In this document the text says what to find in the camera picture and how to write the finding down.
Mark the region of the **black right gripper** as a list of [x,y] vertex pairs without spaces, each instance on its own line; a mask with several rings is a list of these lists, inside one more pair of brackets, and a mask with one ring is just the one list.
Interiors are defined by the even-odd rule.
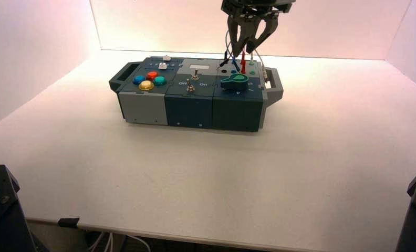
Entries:
[[[237,57],[241,54],[245,45],[247,53],[257,49],[278,26],[278,15],[269,14],[288,13],[295,2],[295,0],[222,1],[221,10],[228,14],[227,26],[233,56]],[[254,16],[249,27],[250,34],[247,31],[248,23],[244,18],[249,16]],[[265,23],[265,28],[257,37],[261,21]]]

